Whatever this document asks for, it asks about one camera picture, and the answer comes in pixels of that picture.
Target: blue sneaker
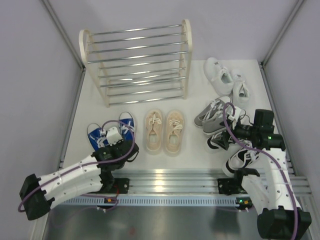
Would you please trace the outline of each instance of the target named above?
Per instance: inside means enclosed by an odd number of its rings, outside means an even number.
[[[130,126],[130,129],[135,133],[135,120],[134,117],[127,111],[120,114],[119,121],[123,122],[124,124],[127,124]],[[128,128],[119,123],[119,132],[122,135],[124,140],[132,140],[131,133],[129,132]]]
[[[97,125],[98,127],[96,129],[90,131],[90,133],[88,133],[88,130],[89,130],[90,126],[92,126],[92,125]],[[89,141],[95,151],[97,151],[99,148],[103,148],[103,147],[106,147],[107,145],[109,145],[108,140],[106,138],[106,135],[103,134],[103,130],[98,124],[91,123],[87,127],[86,132],[87,132]]]

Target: beige shoe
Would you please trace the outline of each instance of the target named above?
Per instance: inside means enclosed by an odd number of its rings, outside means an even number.
[[[180,111],[169,112],[166,119],[165,148],[170,154],[176,154],[180,150],[184,123],[184,116]]]
[[[145,118],[146,148],[149,151],[158,151],[162,138],[162,113],[159,109],[152,109]]]

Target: canvas shoe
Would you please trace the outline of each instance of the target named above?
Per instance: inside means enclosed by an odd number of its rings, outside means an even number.
[[[123,122],[124,124],[127,124],[130,126],[130,129],[133,131],[133,134],[135,134],[135,120],[134,117],[127,111],[123,112],[119,116],[119,121]],[[124,140],[132,140],[132,135],[128,129],[127,126],[119,123],[119,132],[122,135]]]
[[[222,110],[217,111],[213,117],[202,122],[203,133],[210,137],[216,133],[222,132],[226,129]]]
[[[221,96],[213,100],[198,116],[194,119],[194,124],[198,128],[202,128],[202,122],[211,119],[217,111],[223,109],[224,105],[231,102],[231,98],[228,96]]]
[[[184,116],[178,110],[169,112],[166,118],[165,149],[170,154],[177,154],[181,148],[184,128]]]
[[[96,123],[91,123],[88,125],[87,136],[95,151],[97,151],[99,148],[109,145],[106,138],[106,133],[104,133],[102,128]]]
[[[234,80],[226,67],[218,62],[214,57],[208,58],[203,66],[204,74],[209,82],[213,85],[219,96],[228,96],[233,87]]]
[[[159,109],[150,110],[145,118],[146,148],[151,152],[160,150],[163,117]]]

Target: shoe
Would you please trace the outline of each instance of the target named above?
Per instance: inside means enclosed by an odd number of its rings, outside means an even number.
[[[130,129],[133,131],[133,134],[135,134],[135,120],[134,117],[127,111],[123,112],[119,116],[119,121],[123,122],[124,124],[127,124],[130,126]],[[132,135],[129,132],[129,129],[127,126],[119,123],[119,132],[122,135],[124,140],[132,140]]]
[[[211,119],[217,111],[221,111],[224,108],[224,105],[228,102],[231,102],[231,98],[228,96],[218,97],[217,99],[213,100],[202,112],[198,114],[198,116],[194,119],[194,124],[198,128],[202,128],[203,121],[207,121]]]
[[[208,137],[226,130],[222,110],[217,111],[210,119],[202,121],[202,130]]]
[[[231,72],[234,81],[232,102],[235,106],[243,109],[248,105],[250,92],[246,84],[246,77],[238,70]]]
[[[95,151],[97,151],[99,148],[103,148],[109,145],[106,134],[103,132],[102,128],[98,124],[89,124],[86,132],[89,141]]]
[[[210,152],[210,153],[214,153],[217,150],[220,149],[224,149],[226,150],[226,146],[225,146],[225,142],[222,138],[222,133],[224,131],[220,131],[216,134],[214,134],[212,137],[210,137],[207,141],[206,141],[206,149]],[[229,137],[228,143],[229,145],[232,144],[234,141],[232,140],[231,136]]]
[[[160,150],[162,139],[163,117],[159,109],[150,110],[145,118],[146,148],[155,152]]]
[[[169,112],[166,118],[165,149],[170,154],[176,154],[181,148],[184,116],[178,110]]]
[[[247,150],[245,148],[240,149],[232,157],[225,162],[222,167],[222,171],[228,177],[233,178],[235,171],[241,168],[245,168],[259,159],[259,153],[257,151]]]
[[[228,96],[233,87],[234,80],[226,67],[218,62],[214,57],[208,58],[203,66],[204,74],[209,82],[213,85],[219,96]]]

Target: white wall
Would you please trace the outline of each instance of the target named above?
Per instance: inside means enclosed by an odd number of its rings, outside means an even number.
[[[190,20],[193,59],[262,61],[296,0],[52,0],[74,46],[79,31],[106,32]]]
[[[307,0],[266,73],[297,171],[320,204],[320,1]]]
[[[28,239],[25,177],[55,171],[80,68],[39,0],[0,7],[0,239]]]

